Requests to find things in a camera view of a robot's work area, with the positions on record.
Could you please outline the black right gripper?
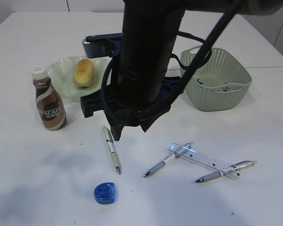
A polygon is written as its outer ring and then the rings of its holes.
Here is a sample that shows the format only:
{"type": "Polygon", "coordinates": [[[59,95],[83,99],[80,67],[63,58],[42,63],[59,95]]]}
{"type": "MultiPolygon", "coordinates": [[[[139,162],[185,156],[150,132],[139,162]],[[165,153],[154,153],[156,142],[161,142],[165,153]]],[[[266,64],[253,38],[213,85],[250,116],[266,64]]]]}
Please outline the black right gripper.
{"type": "Polygon", "coordinates": [[[113,75],[109,85],[81,97],[81,109],[86,118],[103,110],[115,141],[119,141],[126,122],[139,122],[146,132],[172,103],[182,94],[185,77],[142,76],[132,80],[124,75],[113,75]]]}

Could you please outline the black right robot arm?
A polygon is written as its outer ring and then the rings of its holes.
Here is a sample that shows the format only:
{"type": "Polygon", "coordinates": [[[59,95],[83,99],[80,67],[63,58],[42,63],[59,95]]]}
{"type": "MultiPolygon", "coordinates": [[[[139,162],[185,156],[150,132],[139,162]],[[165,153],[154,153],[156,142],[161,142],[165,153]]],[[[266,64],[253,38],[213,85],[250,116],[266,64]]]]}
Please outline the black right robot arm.
{"type": "Polygon", "coordinates": [[[94,94],[81,98],[85,117],[103,110],[116,141],[124,127],[147,131],[182,94],[196,70],[211,57],[211,49],[237,14],[265,16],[283,7],[283,0],[127,0],[121,33],[87,36],[87,58],[110,57],[94,94]],[[182,77],[165,77],[185,11],[220,12],[222,17],[182,77]]]}

